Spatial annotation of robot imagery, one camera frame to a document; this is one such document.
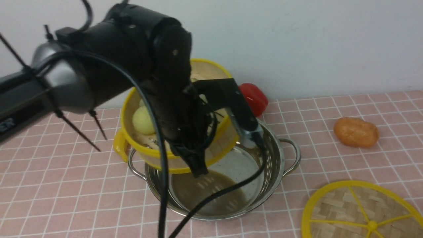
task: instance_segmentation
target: white wall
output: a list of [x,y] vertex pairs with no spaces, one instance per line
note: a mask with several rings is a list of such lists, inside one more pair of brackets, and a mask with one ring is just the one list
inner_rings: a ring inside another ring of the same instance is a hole
[[[90,0],[95,21],[117,1]],[[222,64],[272,99],[423,89],[422,0],[130,2],[179,19],[193,33],[193,57]],[[0,30],[26,61],[44,40],[43,24],[84,20],[78,0],[0,0]],[[17,69],[0,47],[0,75]]]

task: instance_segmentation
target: pot handle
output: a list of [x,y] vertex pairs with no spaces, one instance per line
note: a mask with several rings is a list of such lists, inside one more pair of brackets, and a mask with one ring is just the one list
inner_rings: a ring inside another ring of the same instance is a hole
[[298,168],[299,163],[301,161],[301,150],[299,149],[299,146],[293,140],[286,139],[286,138],[279,138],[279,141],[290,143],[294,147],[295,154],[296,154],[294,164],[289,169],[285,170],[282,174],[282,177],[285,177],[286,175],[294,171],[296,168]]
[[132,162],[132,159],[133,159],[133,157],[134,157],[134,155],[135,155],[135,152],[136,152],[136,150],[135,149],[131,149],[131,152],[129,153],[129,157],[128,157],[128,167],[129,167],[129,169],[132,171],[132,173],[135,175],[135,176],[137,176],[137,177],[139,177],[139,178],[142,178],[142,179],[144,179],[145,181],[147,181],[147,178],[146,178],[146,175],[145,174],[143,174],[143,173],[141,173],[141,172],[139,172],[135,167],[134,167],[134,163]]

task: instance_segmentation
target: bamboo lid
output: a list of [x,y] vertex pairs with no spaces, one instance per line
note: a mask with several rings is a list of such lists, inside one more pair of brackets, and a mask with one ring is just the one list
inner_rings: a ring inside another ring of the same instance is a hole
[[303,238],[423,237],[423,217],[391,191],[361,181],[318,190],[302,217]]

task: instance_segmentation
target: black zip tie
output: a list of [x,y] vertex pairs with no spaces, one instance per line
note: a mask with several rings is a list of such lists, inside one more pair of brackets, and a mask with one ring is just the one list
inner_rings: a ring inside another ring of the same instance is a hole
[[103,131],[102,125],[100,124],[99,120],[97,119],[97,113],[94,110],[91,110],[88,112],[90,114],[90,116],[92,116],[94,118],[94,120],[96,121],[97,126],[99,127],[100,131],[102,132],[102,135],[104,137],[105,140],[107,140],[106,134]]
[[76,133],[78,133],[82,138],[84,138],[92,147],[94,147],[98,152],[101,152],[101,150],[86,136],[82,131],[80,131],[71,121],[69,121],[64,115],[63,112],[60,110],[54,111],[56,116],[62,120],[64,120]]

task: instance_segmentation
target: potato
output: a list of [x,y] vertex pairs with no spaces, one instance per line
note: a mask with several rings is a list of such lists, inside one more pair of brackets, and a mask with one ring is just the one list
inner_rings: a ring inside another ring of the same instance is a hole
[[379,140],[377,127],[357,118],[338,119],[333,131],[341,143],[351,147],[371,147]]

